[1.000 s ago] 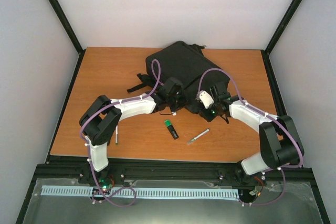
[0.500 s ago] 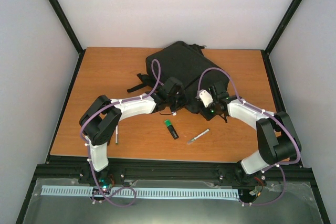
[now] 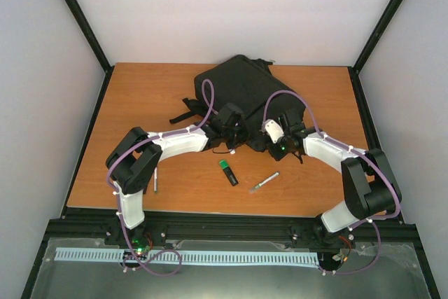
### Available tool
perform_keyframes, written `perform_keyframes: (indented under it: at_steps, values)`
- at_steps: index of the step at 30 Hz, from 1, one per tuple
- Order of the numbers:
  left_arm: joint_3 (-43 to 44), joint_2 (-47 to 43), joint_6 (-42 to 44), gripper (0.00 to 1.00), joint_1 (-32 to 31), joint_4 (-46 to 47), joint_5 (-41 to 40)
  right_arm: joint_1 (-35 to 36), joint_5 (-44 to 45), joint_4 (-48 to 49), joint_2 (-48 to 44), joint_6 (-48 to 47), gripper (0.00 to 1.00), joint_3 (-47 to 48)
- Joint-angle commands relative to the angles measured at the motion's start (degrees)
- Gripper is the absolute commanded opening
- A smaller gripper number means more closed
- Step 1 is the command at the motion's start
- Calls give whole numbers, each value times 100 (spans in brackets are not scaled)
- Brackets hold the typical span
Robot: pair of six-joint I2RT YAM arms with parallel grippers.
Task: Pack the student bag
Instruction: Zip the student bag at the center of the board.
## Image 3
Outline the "black student backpack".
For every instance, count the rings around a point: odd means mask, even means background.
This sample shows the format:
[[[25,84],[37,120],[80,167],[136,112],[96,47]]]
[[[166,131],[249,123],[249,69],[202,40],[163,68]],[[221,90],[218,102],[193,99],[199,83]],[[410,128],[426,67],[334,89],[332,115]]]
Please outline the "black student backpack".
[[[272,75],[269,65],[262,59],[251,60],[244,55],[236,55],[197,75],[194,78],[195,98],[183,99],[189,112],[169,122],[177,124],[193,116],[205,116],[211,89],[208,85],[202,87],[202,82],[208,79],[214,88],[212,114],[216,115],[227,103],[235,104],[244,112],[244,124],[249,133],[249,138],[242,145],[257,152],[268,151],[269,137],[262,131],[264,119],[278,120],[281,115],[293,110],[303,122],[305,112],[305,105],[298,98],[285,93],[290,88]],[[272,96],[280,90],[283,93]]]

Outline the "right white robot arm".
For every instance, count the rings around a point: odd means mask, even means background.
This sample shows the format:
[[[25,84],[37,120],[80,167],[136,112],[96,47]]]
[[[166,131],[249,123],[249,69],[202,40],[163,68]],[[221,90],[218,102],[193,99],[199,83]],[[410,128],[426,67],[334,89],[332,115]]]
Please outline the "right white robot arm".
[[[313,224],[314,239],[329,245],[343,230],[362,221],[395,217],[400,212],[401,192],[385,153],[346,145],[317,127],[305,127],[293,110],[278,120],[262,122],[269,137],[269,153],[277,160],[291,153],[320,160],[341,174],[344,200]]]

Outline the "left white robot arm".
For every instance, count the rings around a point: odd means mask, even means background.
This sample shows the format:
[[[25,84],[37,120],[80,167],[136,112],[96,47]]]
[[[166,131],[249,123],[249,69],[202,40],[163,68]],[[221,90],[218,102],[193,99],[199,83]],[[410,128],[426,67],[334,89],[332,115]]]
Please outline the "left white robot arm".
[[[200,123],[178,130],[157,133],[132,128],[106,159],[106,182],[117,197],[122,238],[135,245],[146,236],[143,196],[159,162],[209,151],[223,143],[234,148],[246,137],[244,112],[231,103],[216,115],[208,111]]]

